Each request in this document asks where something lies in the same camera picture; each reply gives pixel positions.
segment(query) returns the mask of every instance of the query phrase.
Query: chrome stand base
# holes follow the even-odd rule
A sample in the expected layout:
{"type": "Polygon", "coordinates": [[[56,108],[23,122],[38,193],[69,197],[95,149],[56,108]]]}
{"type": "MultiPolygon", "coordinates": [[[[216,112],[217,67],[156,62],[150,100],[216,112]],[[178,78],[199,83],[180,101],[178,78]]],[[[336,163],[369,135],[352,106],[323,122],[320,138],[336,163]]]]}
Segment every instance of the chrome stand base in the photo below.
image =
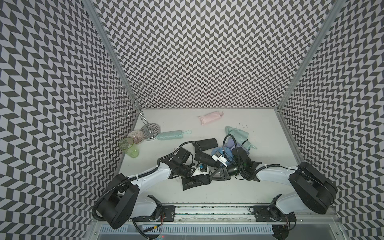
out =
{"type": "Polygon", "coordinates": [[[156,138],[156,136],[160,133],[160,126],[156,123],[149,123],[148,125],[144,125],[140,130],[144,133],[144,140],[150,141],[156,138]]]}

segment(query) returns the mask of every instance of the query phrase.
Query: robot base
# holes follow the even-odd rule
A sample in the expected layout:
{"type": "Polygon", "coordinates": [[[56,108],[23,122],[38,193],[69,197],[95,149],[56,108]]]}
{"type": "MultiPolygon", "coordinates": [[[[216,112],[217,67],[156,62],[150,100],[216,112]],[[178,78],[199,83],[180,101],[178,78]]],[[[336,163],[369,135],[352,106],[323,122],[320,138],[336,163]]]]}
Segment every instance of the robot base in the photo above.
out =
{"type": "Polygon", "coordinates": [[[257,205],[257,206],[253,206],[252,208],[253,208],[253,214],[255,215],[257,222],[270,222],[272,220],[275,222],[285,223],[286,222],[285,217],[288,218],[289,222],[295,222],[296,221],[296,217],[295,217],[294,213],[290,213],[287,215],[284,215],[281,213],[281,215],[282,215],[281,219],[279,219],[279,220],[273,219],[272,214],[270,212],[270,206],[269,205],[265,205],[265,206],[257,205]]]}
{"type": "MultiPolygon", "coordinates": [[[[164,222],[173,222],[175,219],[175,209],[176,207],[173,205],[166,205],[166,206],[161,206],[161,213],[160,215],[165,215],[164,217],[164,222]]],[[[151,216],[146,217],[146,216],[141,216],[141,217],[135,217],[133,218],[136,222],[160,222],[159,219],[152,219],[151,216]]]]}

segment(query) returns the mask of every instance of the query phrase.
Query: black cable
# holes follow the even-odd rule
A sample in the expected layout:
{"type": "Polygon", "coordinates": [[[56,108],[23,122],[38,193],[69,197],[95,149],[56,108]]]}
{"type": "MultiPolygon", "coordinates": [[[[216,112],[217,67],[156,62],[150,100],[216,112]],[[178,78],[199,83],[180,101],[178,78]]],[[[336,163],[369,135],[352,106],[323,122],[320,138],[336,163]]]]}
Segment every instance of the black cable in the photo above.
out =
{"type": "Polygon", "coordinates": [[[177,147],[176,148],[176,150],[175,151],[173,151],[173,152],[171,152],[170,154],[167,154],[167,155],[165,155],[165,156],[163,156],[163,157],[161,157],[161,159],[163,159],[163,158],[166,158],[166,157],[169,157],[169,156],[171,156],[171,155],[173,155],[173,154],[175,154],[178,150],[180,149],[180,146],[179,147],[177,147]]]}
{"type": "MultiPolygon", "coordinates": [[[[139,175],[139,179],[142,178],[142,177],[148,176],[149,174],[152,174],[152,173],[156,172],[157,169],[158,169],[158,168],[155,167],[154,169],[152,169],[152,170],[149,171],[149,172],[145,172],[145,173],[143,173],[143,174],[140,174],[140,175],[139,175]]],[[[108,189],[107,191],[105,191],[105,192],[99,197],[99,199],[95,202],[95,204],[93,205],[93,207],[92,207],[92,217],[93,217],[94,219],[96,219],[97,221],[105,221],[105,219],[104,219],[103,217],[99,216],[99,215],[97,214],[97,212],[96,212],[96,210],[97,210],[97,208],[99,207],[99,204],[101,203],[101,201],[105,198],[105,196],[107,196],[110,192],[114,191],[116,188],[118,188],[118,187],[120,187],[120,186],[123,186],[123,185],[127,184],[128,182],[131,182],[131,181],[136,180],[136,179],[137,179],[137,177],[127,178],[127,179],[121,181],[119,184],[117,184],[117,185],[113,186],[112,188],[108,189]]]]}
{"type": "Polygon", "coordinates": [[[293,227],[292,227],[292,228],[290,228],[290,227],[291,227],[291,222],[289,222],[288,231],[291,231],[291,230],[293,230],[293,229],[296,227],[296,223],[297,223],[297,218],[295,217],[295,225],[293,225],[293,227]]]}
{"type": "Polygon", "coordinates": [[[197,161],[196,168],[192,171],[191,174],[187,174],[187,177],[191,177],[191,176],[195,173],[196,169],[200,166],[202,151],[201,151],[201,147],[200,147],[200,145],[199,145],[197,142],[193,142],[193,141],[188,141],[188,142],[184,142],[184,143],[180,144],[180,146],[177,148],[177,150],[178,150],[179,148],[181,148],[182,146],[188,144],[188,143],[191,143],[191,144],[197,146],[197,147],[199,148],[199,153],[200,153],[200,154],[199,154],[199,160],[197,161]]]}
{"type": "Polygon", "coordinates": [[[135,228],[136,228],[136,230],[140,233],[140,235],[141,236],[143,236],[143,237],[145,237],[146,239],[151,239],[151,240],[153,240],[153,239],[156,239],[158,236],[160,236],[160,235],[155,235],[155,236],[153,236],[153,235],[146,235],[138,226],[137,226],[137,224],[136,224],[136,222],[135,222],[135,220],[134,219],[132,219],[132,223],[133,223],[133,225],[135,226],[135,228]]]}
{"type": "Polygon", "coordinates": [[[240,178],[237,178],[236,176],[237,176],[237,175],[235,175],[235,178],[236,178],[237,180],[245,180],[245,178],[240,179],[240,178]]]}
{"type": "Polygon", "coordinates": [[[259,168],[258,168],[252,175],[251,175],[251,179],[253,179],[253,178],[256,176],[256,174],[257,174],[258,172],[260,172],[261,170],[266,169],[266,168],[268,168],[268,167],[281,167],[281,166],[280,166],[280,164],[269,164],[269,165],[267,165],[267,166],[259,167],[259,168]]]}
{"type": "Polygon", "coordinates": [[[149,228],[143,230],[143,232],[150,232],[150,231],[154,230],[155,227],[156,227],[156,228],[159,228],[160,226],[161,226],[161,225],[156,225],[156,226],[153,226],[153,227],[149,227],[149,228]]]}
{"type": "Polygon", "coordinates": [[[179,175],[173,176],[172,178],[168,178],[168,180],[169,179],[174,179],[174,178],[177,178],[177,177],[179,177],[179,175]]]}
{"type": "Polygon", "coordinates": [[[234,144],[235,144],[235,149],[236,149],[237,156],[240,156],[240,155],[239,155],[238,146],[237,146],[237,142],[236,142],[235,137],[232,136],[231,134],[228,134],[228,135],[225,136],[225,138],[224,138],[224,140],[223,140],[223,147],[222,147],[222,148],[223,148],[223,156],[224,156],[224,158],[225,158],[228,162],[232,163],[233,165],[235,165],[235,166],[237,167],[237,169],[239,170],[239,173],[240,173],[240,175],[243,177],[243,179],[246,179],[246,180],[248,180],[248,181],[251,181],[251,180],[253,179],[253,177],[251,178],[251,175],[250,175],[249,173],[247,173],[247,172],[245,172],[245,171],[242,171],[242,166],[241,166],[240,161],[235,160],[234,157],[233,157],[233,161],[230,161],[230,160],[227,158],[226,153],[225,153],[224,146],[225,146],[225,141],[226,141],[226,139],[227,139],[228,137],[231,137],[231,138],[232,138],[232,140],[233,140],[233,142],[234,142],[234,144]]]}

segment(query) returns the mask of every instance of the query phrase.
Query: black motor housing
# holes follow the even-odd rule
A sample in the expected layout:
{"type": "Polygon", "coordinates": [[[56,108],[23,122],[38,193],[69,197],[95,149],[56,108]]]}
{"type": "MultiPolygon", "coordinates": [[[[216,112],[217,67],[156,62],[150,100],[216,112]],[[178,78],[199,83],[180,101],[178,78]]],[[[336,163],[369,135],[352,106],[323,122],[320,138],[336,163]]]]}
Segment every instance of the black motor housing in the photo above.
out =
{"type": "Polygon", "coordinates": [[[298,165],[289,182],[307,208],[318,214],[325,214],[336,198],[336,185],[307,162],[298,165]]]}
{"type": "MultiPolygon", "coordinates": [[[[109,183],[106,191],[125,179],[126,176],[118,174],[109,183]]],[[[105,196],[97,208],[113,229],[118,229],[131,217],[140,190],[137,185],[127,183],[124,195],[118,194],[118,191],[117,188],[105,196]]]]}

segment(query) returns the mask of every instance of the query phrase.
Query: black mounting plate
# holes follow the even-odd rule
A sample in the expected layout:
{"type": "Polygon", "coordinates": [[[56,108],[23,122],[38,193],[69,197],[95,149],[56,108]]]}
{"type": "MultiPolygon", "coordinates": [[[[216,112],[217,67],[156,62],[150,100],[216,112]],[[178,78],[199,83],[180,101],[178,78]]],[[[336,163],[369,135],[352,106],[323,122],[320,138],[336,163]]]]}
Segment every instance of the black mounting plate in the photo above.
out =
{"type": "MultiPolygon", "coordinates": [[[[273,219],[270,218],[270,214],[268,211],[269,205],[257,205],[257,206],[252,206],[253,208],[253,214],[255,215],[256,221],[257,222],[276,222],[276,223],[286,223],[286,220],[283,219],[281,221],[274,221],[273,219]]],[[[287,214],[288,221],[289,222],[295,222],[296,221],[296,216],[294,214],[287,214]]]]}
{"type": "MultiPolygon", "coordinates": [[[[161,215],[163,213],[165,214],[164,222],[173,222],[173,220],[175,219],[175,209],[176,206],[173,205],[161,206],[161,215]]],[[[134,220],[136,222],[153,222],[153,220],[150,220],[149,217],[146,216],[135,217],[134,220]]]]}

